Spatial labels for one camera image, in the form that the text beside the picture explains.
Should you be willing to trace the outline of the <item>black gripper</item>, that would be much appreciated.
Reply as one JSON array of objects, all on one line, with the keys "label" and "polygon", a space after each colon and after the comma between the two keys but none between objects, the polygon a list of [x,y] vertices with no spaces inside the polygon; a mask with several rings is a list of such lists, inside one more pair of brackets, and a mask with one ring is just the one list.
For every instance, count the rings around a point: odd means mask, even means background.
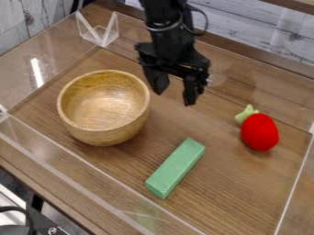
[{"label": "black gripper", "polygon": [[135,45],[147,82],[160,95],[169,86],[168,75],[181,78],[184,105],[192,106],[207,86],[210,60],[196,51],[194,35],[183,27],[149,33],[152,41]]}]

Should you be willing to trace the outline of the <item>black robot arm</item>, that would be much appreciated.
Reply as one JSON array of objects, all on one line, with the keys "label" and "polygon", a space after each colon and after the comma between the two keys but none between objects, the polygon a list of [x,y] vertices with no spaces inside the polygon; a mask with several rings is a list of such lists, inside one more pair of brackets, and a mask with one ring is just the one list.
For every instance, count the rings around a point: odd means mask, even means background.
[{"label": "black robot arm", "polygon": [[195,38],[208,28],[204,12],[187,0],[140,0],[149,42],[139,42],[139,64],[153,92],[160,95],[168,85],[168,75],[183,79],[183,100],[195,105],[210,76],[210,60],[195,49]]}]

